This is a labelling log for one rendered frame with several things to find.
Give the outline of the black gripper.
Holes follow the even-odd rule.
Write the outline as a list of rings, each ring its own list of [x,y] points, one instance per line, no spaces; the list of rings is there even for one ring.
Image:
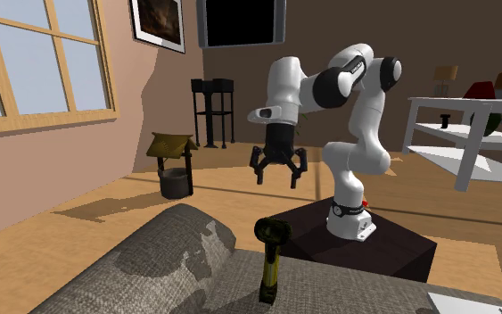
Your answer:
[[[264,168],[271,163],[286,164],[291,170],[291,189],[296,188],[297,180],[308,170],[307,150],[293,150],[294,126],[285,123],[269,123],[266,129],[265,146],[254,146],[251,151],[250,166],[257,176],[257,184],[263,184]],[[293,155],[299,157],[299,166],[292,161]]]

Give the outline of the black tall side stand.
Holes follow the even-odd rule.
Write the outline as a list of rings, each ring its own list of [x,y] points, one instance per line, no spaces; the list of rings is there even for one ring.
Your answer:
[[[235,83],[232,79],[228,78],[214,78],[212,80],[203,80],[200,78],[193,78],[191,80],[191,90],[193,95],[193,118],[194,118],[194,133],[196,145],[200,145],[198,117],[204,116],[206,123],[206,148],[217,148],[214,144],[213,137],[213,116],[221,117],[221,132],[222,132],[222,149],[226,149],[226,116],[230,116],[231,124],[231,140],[235,142],[235,126],[234,126],[234,90]],[[197,110],[197,94],[204,96],[204,110],[199,112]],[[212,109],[212,96],[219,94],[220,97],[220,110],[214,111]]]

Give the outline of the wishing well decoration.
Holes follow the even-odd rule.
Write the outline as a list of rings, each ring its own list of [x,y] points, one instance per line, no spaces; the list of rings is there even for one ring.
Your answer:
[[[160,179],[160,192],[166,199],[183,199],[193,195],[192,150],[198,147],[192,135],[169,135],[152,132],[154,139],[146,155],[155,157],[158,162],[157,173]],[[183,168],[165,168],[168,159],[185,159]]]

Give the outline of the dark robot stand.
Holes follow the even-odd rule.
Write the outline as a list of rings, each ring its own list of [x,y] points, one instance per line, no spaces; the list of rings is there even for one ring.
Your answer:
[[[326,228],[331,198],[275,215],[292,226],[281,254],[300,260],[425,283],[437,244],[375,213],[376,230],[365,241],[341,239]]]

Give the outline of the grey framed television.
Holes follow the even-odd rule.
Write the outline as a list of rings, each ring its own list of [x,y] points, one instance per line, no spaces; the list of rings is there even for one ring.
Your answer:
[[[196,0],[199,47],[285,41],[286,0]]]

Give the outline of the grey fabric sofa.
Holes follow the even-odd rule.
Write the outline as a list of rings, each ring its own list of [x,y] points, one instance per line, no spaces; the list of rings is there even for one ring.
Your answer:
[[[29,314],[436,314],[429,293],[502,306],[453,288],[283,257],[274,304],[259,301],[261,252],[184,203],[137,229]]]

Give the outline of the white shelf table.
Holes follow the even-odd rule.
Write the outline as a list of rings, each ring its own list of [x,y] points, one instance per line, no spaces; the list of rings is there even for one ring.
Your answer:
[[[502,99],[412,97],[407,129],[402,145],[404,154],[414,152],[456,176],[455,189],[465,192],[471,180],[502,182],[502,163],[480,155],[481,150],[502,151],[502,132],[485,137],[492,113],[502,113]],[[416,121],[421,107],[455,110],[463,113],[459,124],[440,128],[437,123]],[[416,130],[446,139],[453,147],[413,145]]]

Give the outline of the white flat object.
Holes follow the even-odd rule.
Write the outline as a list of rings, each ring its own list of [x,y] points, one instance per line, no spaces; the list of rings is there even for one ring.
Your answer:
[[[498,305],[438,293],[428,293],[427,299],[436,314],[502,314],[502,306]]]

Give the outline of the framed wall picture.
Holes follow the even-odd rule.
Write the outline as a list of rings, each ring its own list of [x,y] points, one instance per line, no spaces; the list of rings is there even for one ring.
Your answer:
[[[134,38],[185,53],[181,0],[129,0]]]

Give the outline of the wooden frame window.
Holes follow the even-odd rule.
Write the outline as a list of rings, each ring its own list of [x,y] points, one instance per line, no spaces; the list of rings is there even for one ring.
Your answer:
[[[0,133],[118,116],[101,0],[0,0]]]

